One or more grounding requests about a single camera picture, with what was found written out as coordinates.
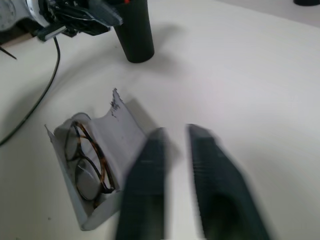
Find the eyeglasses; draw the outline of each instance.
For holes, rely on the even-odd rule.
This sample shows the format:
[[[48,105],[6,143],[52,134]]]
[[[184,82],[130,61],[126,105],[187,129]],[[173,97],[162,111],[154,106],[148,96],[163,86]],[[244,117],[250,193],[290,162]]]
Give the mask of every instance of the eyeglasses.
[[[73,121],[67,132],[64,155],[68,166],[76,162],[75,185],[84,200],[94,201],[100,194],[110,194],[115,190],[115,181],[104,153],[78,121]],[[95,164],[94,159],[98,159],[99,164]]]

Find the white table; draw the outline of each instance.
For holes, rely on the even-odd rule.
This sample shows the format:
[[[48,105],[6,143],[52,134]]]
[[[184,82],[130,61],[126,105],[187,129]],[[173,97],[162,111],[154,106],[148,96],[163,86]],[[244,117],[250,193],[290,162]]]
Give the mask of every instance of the white table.
[[[112,89],[177,154],[166,181],[166,237],[202,237],[186,124],[211,129],[246,177],[275,239],[320,236],[320,29],[213,0],[150,0],[156,54],[127,62],[114,32],[59,36],[52,91],[0,148],[0,239],[110,240],[118,214],[80,231],[44,124],[100,117]],[[34,104],[56,61],[53,40],[0,54],[0,135]]]

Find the black cylinder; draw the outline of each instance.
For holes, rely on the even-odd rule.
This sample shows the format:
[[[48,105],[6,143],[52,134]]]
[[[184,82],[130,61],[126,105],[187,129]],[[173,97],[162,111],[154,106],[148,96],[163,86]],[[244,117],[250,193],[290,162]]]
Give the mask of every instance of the black cylinder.
[[[142,63],[155,54],[147,0],[131,0],[114,5],[123,18],[121,26],[115,26],[126,58],[131,63]]]
[[[320,4],[320,0],[293,0],[299,6],[316,6]]]

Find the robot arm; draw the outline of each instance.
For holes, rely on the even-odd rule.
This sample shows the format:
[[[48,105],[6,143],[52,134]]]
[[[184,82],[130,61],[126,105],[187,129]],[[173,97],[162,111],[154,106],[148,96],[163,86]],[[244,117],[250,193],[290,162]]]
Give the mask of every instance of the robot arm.
[[[60,33],[95,36],[123,23],[106,0],[0,0],[0,32],[24,18],[43,27],[36,35],[44,42]]]

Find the black cable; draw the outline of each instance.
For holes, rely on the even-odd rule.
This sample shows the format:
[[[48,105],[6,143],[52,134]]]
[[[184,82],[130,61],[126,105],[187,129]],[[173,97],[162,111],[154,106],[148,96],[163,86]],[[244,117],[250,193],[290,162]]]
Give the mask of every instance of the black cable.
[[[15,56],[13,56],[10,52],[8,52],[7,50],[5,50],[4,48],[2,48],[0,46],[0,51],[4,52],[5,54],[9,55],[10,57],[12,57],[13,59],[17,60],[17,58]]]
[[[33,105],[33,107],[31,108],[31,110],[25,115],[25,117],[23,118],[23,120],[4,138],[0,141],[0,147],[2,145],[4,145],[5,143],[7,143],[15,134],[16,132],[25,124],[25,122],[29,119],[29,117],[31,116],[31,114],[36,110],[36,108],[38,107],[38,105],[41,103],[41,101],[43,100],[43,98],[45,97],[45,95],[47,94],[49,88],[51,87],[56,74],[57,74],[57,70],[59,67],[59,63],[60,63],[60,47],[58,44],[58,40],[56,37],[53,38],[54,43],[55,43],[55,47],[56,47],[56,52],[57,52],[57,57],[56,57],[56,63],[55,63],[55,67],[51,76],[51,79],[48,83],[48,85],[46,86],[45,90],[43,91],[42,95],[39,97],[39,99],[36,101],[36,103]]]

